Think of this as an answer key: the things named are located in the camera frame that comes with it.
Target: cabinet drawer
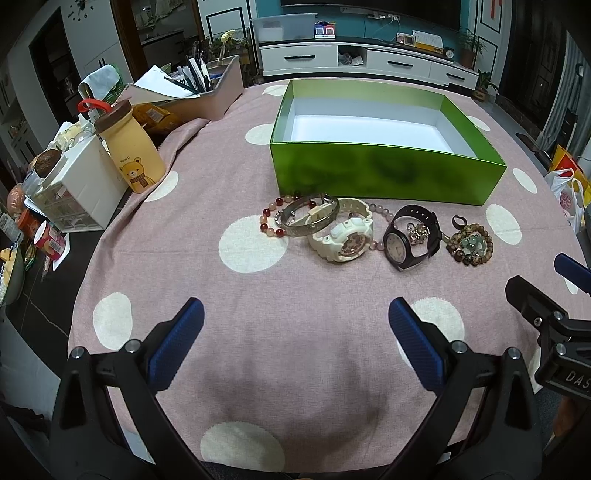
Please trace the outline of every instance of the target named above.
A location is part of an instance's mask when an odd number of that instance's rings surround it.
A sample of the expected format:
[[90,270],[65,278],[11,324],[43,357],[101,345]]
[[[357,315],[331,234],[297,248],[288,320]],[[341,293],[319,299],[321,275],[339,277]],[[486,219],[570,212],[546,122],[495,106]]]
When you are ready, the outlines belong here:
[[475,74],[441,63],[433,62],[429,78],[435,80],[437,83],[454,83],[470,89],[476,88],[477,77]]
[[261,49],[263,70],[294,70],[317,67],[336,67],[336,45],[275,47]]
[[367,68],[382,70],[398,77],[426,79],[429,78],[431,62],[410,55],[368,50]]

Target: green box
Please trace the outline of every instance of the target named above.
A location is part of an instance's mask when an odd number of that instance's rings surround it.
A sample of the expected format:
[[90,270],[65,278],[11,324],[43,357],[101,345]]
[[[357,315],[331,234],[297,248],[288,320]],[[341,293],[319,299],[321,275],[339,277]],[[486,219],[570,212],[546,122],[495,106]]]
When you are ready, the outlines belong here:
[[291,80],[270,147],[281,194],[482,205],[506,169],[445,95],[366,80]]

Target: tv cabinet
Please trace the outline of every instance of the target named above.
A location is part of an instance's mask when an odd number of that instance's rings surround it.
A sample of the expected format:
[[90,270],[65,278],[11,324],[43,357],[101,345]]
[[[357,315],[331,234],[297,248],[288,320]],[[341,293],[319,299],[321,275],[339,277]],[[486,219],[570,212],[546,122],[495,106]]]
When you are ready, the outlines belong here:
[[[269,79],[306,74],[392,77],[444,87],[453,84],[473,90],[478,78],[474,71],[448,59],[389,44],[337,38],[266,43],[258,47],[263,76]],[[345,51],[361,55],[363,65],[339,65],[339,52]]]

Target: yellow bottle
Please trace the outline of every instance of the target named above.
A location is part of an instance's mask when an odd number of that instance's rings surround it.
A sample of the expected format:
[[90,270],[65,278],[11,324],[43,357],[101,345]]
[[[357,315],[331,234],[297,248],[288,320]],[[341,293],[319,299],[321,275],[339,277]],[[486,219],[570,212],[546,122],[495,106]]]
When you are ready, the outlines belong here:
[[142,193],[160,181],[166,166],[145,130],[132,114],[129,100],[123,100],[95,122],[95,130],[107,143],[115,165],[135,193]]

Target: white cloth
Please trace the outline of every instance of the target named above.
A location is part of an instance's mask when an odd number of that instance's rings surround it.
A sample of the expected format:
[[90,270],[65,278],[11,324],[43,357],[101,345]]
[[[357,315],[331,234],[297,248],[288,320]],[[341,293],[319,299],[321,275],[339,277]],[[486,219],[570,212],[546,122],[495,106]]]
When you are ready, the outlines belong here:
[[118,81],[119,74],[117,73],[117,70],[115,70],[115,67],[113,67],[113,65],[105,65],[82,80],[80,85],[78,85],[78,92],[82,98],[87,98],[84,90],[80,88],[80,86],[85,83],[90,87],[90,91],[94,98],[97,100],[103,100],[111,89],[117,85]]

